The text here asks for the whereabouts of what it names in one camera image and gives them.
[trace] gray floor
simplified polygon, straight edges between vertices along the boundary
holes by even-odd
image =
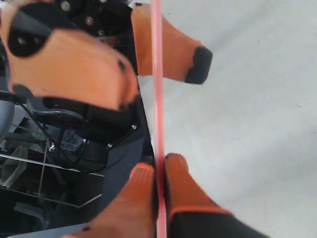
[[[242,221],[276,238],[316,238],[317,1],[162,8],[214,52],[203,86],[164,81],[166,152],[186,156],[202,188]],[[153,135],[153,81],[140,84]]]

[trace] white floor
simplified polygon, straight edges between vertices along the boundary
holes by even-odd
[[[166,152],[254,228],[317,238],[317,1],[162,5],[214,53],[203,86],[164,81]],[[140,83],[153,134],[153,81]]]

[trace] pink rod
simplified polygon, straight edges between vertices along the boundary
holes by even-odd
[[[152,0],[152,67],[154,75],[155,162],[158,183],[158,238],[166,238],[166,209],[164,199],[164,121],[163,121],[163,52],[162,13],[160,0]]]

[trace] black fingertip pad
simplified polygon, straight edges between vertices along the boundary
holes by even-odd
[[[33,94],[30,91],[30,89],[28,89],[27,87],[25,87],[25,86],[23,86],[21,84],[14,84],[13,92],[17,96],[22,96],[22,97],[26,97],[26,98],[33,97]]]
[[[208,77],[211,60],[212,52],[210,50],[202,46],[197,47],[193,56],[194,66],[188,70],[185,82],[203,84]]]

